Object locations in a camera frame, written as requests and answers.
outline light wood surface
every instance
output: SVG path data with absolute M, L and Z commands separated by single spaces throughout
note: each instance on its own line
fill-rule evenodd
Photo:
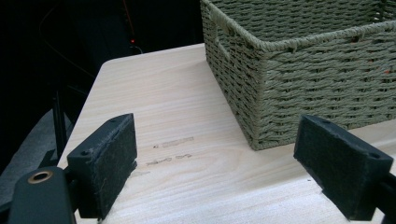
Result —
M 59 166 L 125 113 L 134 113 L 138 165 L 104 223 L 348 223 L 292 157 L 293 145 L 249 148 L 204 45 L 105 63 Z M 396 156 L 396 120 L 351 132 Z M 376 211 L 373 223 L 382 217 Z

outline black fabric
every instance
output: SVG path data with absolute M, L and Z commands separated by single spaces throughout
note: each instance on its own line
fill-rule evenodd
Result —
M 3 172 L 27 134 L 51 109 L 53 92 L 62 93 L 64 110 L 76 121 L 86 95 L 76 92 L 72 95 L 68 93 L 69 87 L 88 92 L 94 78 L 63 58 L 90 70 L 62 5 L 37 0 L 2 0 L 0 4 L 0 171 Z

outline black foam pad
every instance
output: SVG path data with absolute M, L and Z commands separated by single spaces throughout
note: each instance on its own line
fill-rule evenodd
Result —
M 301 117 L 294 158 L 323 193 L 350 220 L 371 220 L 375 187 L 393 158 L 341 127 L 313 116 Z
M 106 217 L 136 156 L 132 114 L 108 120 L 67 156 L 70 175 L 78 180 L 81 217 Z

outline green woven basket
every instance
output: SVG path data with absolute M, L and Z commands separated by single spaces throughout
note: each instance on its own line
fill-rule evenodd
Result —
M 201 0 L 206 59 L 251 147 L 310 114 L 351 129 L 396 118 L 396 0 Z

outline black clamp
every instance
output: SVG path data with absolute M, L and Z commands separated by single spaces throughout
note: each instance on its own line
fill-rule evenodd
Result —
M 104 219 L 136 167 L 133 114 L 108 120 L 67 155 L 66 169 L 50 166 L 24 175 L 15 186 L 7 223 L 76 223 Z

